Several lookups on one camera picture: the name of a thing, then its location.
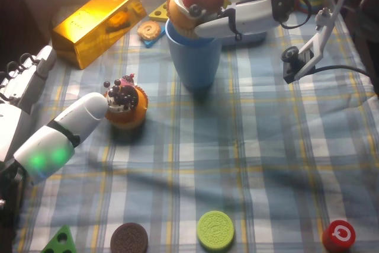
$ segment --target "round beige cookie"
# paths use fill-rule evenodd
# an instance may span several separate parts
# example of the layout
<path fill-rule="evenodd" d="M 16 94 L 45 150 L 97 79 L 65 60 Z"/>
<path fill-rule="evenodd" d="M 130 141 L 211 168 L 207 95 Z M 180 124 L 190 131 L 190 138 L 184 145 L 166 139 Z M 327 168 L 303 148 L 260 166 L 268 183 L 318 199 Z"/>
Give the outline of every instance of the round beige cookie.
<path fill-rule="evenodd" d="M 160 25 L 155 21 L 147 21 L 141 24 L 137 29 L 137 34 L 143 40 L 151 41 L 156 39 L 160 34 Z"/>

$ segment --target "blue cup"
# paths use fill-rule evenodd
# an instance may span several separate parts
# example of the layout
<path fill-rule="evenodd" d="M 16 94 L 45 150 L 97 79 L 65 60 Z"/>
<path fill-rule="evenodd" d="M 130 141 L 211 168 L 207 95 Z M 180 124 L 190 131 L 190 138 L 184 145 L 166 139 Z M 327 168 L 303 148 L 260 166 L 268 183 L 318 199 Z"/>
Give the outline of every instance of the blue cup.
<path fill-rule="evenodd" d="M 214 81 L 221 56 L 220 39 L 189 39 L 166 22 L 168 46 L 176 72 L 190 91 L 201 91 Z"/>

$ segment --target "plaid tablecloth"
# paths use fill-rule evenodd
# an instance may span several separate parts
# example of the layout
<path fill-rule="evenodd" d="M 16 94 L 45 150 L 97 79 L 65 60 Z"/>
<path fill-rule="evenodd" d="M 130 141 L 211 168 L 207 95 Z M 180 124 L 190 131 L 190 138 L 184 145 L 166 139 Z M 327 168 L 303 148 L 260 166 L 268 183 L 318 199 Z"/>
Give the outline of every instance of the plaid tablecloth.
<path fill-rule="evenodd" d="M 295 13 L 288 24 L 305 19 Z M 166 37 L 146 49 L 136 27 L 84 71 L 58 60 L 36 106 L 40 127 L 102 83 L 134 72 L 149 96 L 143 131 L 104 120 L 59 172 L 28 187 L 14 252 L 40 252 L 63 225 L 79 253 L 110 252 L 136 222 L 149 253 L 204 252 L 197 220 L 221 210 L 235 225 L 230 252 L 324 252 L 333 220 L 356 231 L 352 252 L 379 248 L 379 102 L 370 80 L 342 69 L 287 85 L 282 51 L 301 47 L 314 17 L 268 31 L 259 46 L 223 49 L 209 97 L 181 85 Z M 318 66 L 363 67 L 341 18 Z"/>

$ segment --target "red cylinder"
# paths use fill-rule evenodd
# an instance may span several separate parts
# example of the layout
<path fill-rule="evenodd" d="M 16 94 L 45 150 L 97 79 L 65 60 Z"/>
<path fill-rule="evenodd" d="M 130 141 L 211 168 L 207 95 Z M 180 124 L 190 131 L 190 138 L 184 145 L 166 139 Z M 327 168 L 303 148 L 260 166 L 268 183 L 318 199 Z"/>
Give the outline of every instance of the red cylinder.
<path fill-rule="evenodd" d="M 335 220 L 323 232 L 322 243 L 330 253 L 341 253 L 348 250 L 355 242 L 355 231 L 350 223 Z"/>

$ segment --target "hole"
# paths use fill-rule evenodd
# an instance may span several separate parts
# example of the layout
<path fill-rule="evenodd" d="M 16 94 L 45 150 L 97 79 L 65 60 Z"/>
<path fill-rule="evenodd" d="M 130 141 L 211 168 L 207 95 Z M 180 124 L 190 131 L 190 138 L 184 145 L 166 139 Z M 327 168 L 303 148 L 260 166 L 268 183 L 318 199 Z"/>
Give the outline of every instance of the hole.
<path fill-rule="evenodd" d="M 67 234 L 65 234 L 65 233 L 60 233 L 60 234 L 58 234 L 57 239 L 58 239 L 58 242 L 59 242 L 60 244 L 65 244 L 66 241 L 67 241 Z"/>

